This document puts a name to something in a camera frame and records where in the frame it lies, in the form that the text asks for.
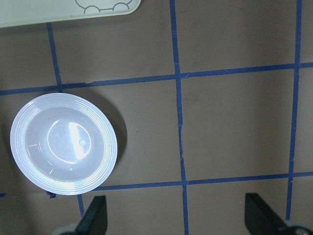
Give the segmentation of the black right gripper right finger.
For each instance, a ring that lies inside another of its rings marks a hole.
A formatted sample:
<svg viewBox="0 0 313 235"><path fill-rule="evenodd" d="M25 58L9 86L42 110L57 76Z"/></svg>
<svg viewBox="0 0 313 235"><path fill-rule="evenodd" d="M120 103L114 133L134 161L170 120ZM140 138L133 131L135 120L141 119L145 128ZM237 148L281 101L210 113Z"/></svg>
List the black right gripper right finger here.
<svg viewBox="0 0 313 235"><path fill-rule="evenodd" d="M250 235L295 235L257 193L245 194L245 226Z"/></svg>

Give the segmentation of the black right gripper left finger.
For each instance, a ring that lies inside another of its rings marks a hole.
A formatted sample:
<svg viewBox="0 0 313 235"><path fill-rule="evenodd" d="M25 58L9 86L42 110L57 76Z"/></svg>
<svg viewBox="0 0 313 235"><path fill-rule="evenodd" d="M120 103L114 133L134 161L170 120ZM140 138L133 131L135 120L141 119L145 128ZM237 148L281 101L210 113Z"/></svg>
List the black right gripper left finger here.
<svg viewBox="0 0 313 235"><path fill-rule="evenodd" d="M77 235L105 235L108 228L106 197L95 196L80 223L75 228Z"/></svg>

